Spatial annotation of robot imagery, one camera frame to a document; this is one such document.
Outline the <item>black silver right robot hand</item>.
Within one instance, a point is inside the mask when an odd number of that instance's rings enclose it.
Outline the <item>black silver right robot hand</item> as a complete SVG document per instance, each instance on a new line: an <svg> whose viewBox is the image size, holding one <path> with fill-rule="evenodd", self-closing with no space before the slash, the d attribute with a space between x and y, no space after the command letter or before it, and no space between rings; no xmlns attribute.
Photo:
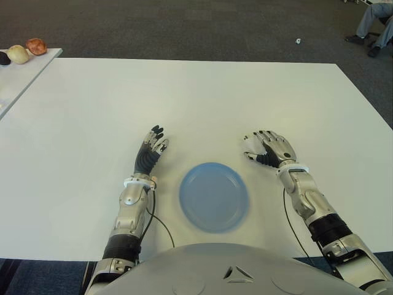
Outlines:
<svg viewBox="0 0 393 295"><path fill-rule="evenodd" d="M245 136L249 150L244 151L247 159L273 168L297 162L297 155L290 143L271 130L259 130L253 137Z"/></svg>

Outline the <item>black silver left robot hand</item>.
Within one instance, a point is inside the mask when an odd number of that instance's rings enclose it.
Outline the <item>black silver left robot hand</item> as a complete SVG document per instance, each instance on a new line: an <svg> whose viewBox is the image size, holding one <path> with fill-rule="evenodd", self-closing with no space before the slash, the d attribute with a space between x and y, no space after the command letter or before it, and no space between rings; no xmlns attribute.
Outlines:
<svg viewBox="0 0 393 295"><path fill-rule="evenodd" d="M169 145L168 139L163 139L163 127L152 127L141 144L134 162L134 173L150 175L159 158Z"/></svg>

